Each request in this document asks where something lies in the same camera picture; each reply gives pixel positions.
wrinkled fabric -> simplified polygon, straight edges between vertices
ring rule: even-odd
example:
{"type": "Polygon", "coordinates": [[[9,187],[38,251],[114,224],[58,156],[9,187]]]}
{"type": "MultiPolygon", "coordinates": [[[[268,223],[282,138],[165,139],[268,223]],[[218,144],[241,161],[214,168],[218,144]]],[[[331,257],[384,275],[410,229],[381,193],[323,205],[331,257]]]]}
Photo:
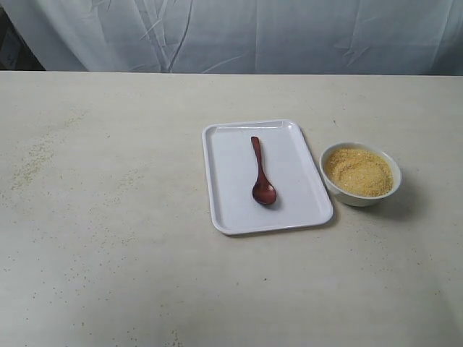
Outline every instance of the wrinkled fabric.
{"type": "Polygon", "coordinates": [[[463,74],[463,0],[0,0],[47,70],[463,74]]]}

brown spoon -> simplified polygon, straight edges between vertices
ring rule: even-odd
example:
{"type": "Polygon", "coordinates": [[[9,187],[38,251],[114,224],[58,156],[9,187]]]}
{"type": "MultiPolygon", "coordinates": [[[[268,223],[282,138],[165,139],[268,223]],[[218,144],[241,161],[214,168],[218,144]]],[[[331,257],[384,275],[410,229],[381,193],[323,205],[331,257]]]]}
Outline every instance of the brown spoon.
{"type": "Polygon", "coordinates": [[[271,205],[276,201],[276,190],[267,180],[262,167],[262,152],[260,150],[260,141],[256,136],[251,137],[252,146],[254,147],[255,157],[258,160],[258,179],[252,188],[252,197],[262,205],[271,205]]]}

breadcrumbs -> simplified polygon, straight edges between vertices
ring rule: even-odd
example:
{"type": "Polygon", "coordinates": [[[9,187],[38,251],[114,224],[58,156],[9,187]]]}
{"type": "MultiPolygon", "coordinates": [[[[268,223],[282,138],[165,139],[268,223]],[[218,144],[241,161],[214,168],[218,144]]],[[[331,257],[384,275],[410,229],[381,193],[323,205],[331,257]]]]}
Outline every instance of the breadcrumbs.
{"type": "Polygon", "coordinates": [[[328,178],[346,192],[378,197],[392,189],[393,178],[387,162],[368,150],[335,150],[325,163],[328,178]]]}

table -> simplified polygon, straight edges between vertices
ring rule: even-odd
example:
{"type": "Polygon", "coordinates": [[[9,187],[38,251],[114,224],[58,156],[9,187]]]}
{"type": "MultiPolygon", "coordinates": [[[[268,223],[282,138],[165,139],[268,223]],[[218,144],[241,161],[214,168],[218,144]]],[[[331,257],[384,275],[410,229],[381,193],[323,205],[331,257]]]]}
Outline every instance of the table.
{"type": "Polygon", "coordinates": [[[0,72],[0,345],[462,346],[463,78],[0,72]],[[291,119],[403,186],[230,238],[201,131],[291,119]]]}

rectangular tray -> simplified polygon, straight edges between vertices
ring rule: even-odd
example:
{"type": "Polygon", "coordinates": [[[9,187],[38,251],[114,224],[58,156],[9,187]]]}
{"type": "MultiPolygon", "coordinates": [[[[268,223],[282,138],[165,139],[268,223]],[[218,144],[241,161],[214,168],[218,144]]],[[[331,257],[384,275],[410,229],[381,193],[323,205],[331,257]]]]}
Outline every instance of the rectangular tray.
{"type": "Polygon", "coordinates": [[[203,131],[211,217],[226,235],[317,226],[333,216],[299,126],[289,120],[211,125],[203,131]],[[268,180],[278,193],[270,207],[252,198],[258,166],[251,137],[263,151],[268,180]]]}

